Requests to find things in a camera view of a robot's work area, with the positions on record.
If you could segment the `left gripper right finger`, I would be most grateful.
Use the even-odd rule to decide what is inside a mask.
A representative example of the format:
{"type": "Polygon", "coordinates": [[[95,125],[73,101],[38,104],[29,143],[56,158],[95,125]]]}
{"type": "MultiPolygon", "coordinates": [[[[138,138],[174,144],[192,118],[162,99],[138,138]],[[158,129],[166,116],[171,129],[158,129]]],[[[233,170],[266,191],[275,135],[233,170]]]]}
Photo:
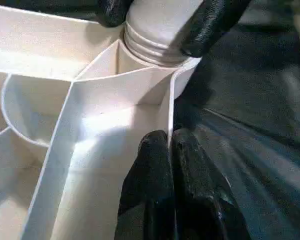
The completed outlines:
{"type": "Polygon", "coordinates": [[[194,134],[178,129],[170,146],[179,239],[251,239],[230,184],[194,134]]]}

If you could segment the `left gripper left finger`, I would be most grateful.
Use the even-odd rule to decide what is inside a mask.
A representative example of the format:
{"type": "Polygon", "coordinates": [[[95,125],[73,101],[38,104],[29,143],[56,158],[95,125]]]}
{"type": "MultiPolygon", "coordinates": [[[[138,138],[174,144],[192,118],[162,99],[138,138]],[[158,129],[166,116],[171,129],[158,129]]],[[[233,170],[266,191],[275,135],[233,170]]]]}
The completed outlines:
{"type": "Polygon", "coordinates": [[[116,240],[172,240],[175,237],[175,196],[163,130],[147,133],[121,190],[116,240]]]}

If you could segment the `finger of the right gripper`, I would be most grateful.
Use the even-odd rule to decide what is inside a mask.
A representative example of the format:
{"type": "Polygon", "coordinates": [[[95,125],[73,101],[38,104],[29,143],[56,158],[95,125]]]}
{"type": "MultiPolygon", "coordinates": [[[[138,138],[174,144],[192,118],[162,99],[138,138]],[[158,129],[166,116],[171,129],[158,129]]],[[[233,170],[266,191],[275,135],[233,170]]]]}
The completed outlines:
{"type": "Polygon", "coordinates": [[[99,0],[97,2],[97,22],[107,28],[120,26],[134,0],[99,0]]]}
{"type": "Polygon", "coordinates": [[[249,0],[205,0],[191,18],[181,52],[203,57],[235,24],[249,6],[249,0]]]}

